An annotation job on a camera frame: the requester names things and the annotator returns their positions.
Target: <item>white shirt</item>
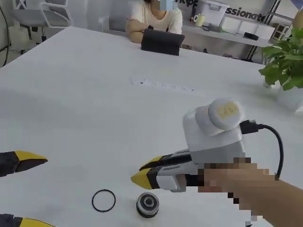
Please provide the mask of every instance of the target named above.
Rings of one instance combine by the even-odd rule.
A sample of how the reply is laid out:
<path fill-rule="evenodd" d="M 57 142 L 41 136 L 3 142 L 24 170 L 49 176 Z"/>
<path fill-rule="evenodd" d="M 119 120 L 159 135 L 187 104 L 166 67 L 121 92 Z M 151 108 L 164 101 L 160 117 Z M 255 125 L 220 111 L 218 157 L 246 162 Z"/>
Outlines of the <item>white shirt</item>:
<path fill-rule="evenodd" d="M 133 19 L 139 20 L 142 23 L 149 24 L 154 27 L 155 30 L 164 31 L 176 34 L 182 33 L 182 12 L 179 9 L 173 11 L 167 11 L 164 18 L 158 20 L 151 13 L 151 6 L 145 2 L 134 2 L 132 8 Z"/>

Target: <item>black o-ring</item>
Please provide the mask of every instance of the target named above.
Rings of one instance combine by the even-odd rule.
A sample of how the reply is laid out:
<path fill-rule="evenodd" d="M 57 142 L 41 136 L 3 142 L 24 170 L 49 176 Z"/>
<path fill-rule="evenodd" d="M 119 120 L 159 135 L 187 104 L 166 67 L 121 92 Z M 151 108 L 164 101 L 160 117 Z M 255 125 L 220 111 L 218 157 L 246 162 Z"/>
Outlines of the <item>black o-ring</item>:
<path fill-rule="evenodd" d="M 114 204 L 111 206 L 111 208 L 109 208 L 109 209 L 107 209 L 107 210 L 99 210 L 98 208 L 96 208 L 96 206 L 95 206 L 95 204 L 94 204 L 94 199 L 95 199 L 95 196 L 96 196 L 97 194 L 99 194 L 100 192 L 109 192 L 109 193 L 111 193 L 111 194 L 113 195 L 113 197 L 114 197 Z M 115 194 L 114 194 L 111 190 L 108 190 L 108 189 L 102 189 L 102 190 L 100 190 L 100 191 L 97 191 L 97 192 L 94 194 L 93 198 L 91 199 L 91 205 L 93 206 L 93 208 L 95 209 L 95 211 L 98 211 L 98 212 L 101 212 L 101 213 L 106 213 L 106 212 L 111 211 L 112 208 L 114 208 L 115 204 L 116 204 L 116 196 L 115 196 Z"/>

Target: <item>label sticker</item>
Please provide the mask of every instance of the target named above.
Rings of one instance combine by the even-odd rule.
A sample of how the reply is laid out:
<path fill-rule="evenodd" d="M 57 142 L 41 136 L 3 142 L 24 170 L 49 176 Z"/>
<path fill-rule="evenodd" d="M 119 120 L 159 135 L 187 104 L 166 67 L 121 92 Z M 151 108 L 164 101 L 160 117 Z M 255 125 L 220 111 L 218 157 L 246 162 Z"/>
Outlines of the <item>label sticker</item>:
<path fill-rule="evenodd" d="M 224 120 L 227 117 L 239 114 L 239 108 L 234 102 L 228 102 L 225 105 L 220 106 L 217 113 L 220 118 Z"/>

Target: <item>metal bearing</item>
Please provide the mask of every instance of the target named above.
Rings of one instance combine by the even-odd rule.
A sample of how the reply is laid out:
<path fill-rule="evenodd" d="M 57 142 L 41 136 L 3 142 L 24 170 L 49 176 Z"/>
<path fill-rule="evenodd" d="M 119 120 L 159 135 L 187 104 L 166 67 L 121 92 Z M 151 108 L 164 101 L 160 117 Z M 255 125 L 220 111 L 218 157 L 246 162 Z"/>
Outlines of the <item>metal bearing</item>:
<path fill-rule="evenodd" d="M 156 195 L 145 192 L 137 200 L 137 211 L 144 218 L 153 218 L 159 211 L 159 199 Z"/>

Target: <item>power strip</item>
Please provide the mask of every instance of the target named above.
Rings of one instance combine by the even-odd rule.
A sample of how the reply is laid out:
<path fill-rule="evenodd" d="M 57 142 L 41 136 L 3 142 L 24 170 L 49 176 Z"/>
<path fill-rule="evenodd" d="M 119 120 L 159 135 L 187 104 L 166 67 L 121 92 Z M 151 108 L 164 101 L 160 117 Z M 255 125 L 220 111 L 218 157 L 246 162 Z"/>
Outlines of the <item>power strip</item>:
<path fill-rule="evenodd" d="M 150 81 L 146 79 L 132 80 L 132 84 L 145 86 L 145 87 L 154 87 L 156 89 L 167 90 L 167 91 L 175 91 L 178 93 L 184 93 L 193 96 L 202 96 L 202 92 L 192 88 L 192 87 L 184 87 L 178 86 L 174 84 L 167 84 L 162 82 Z"/>

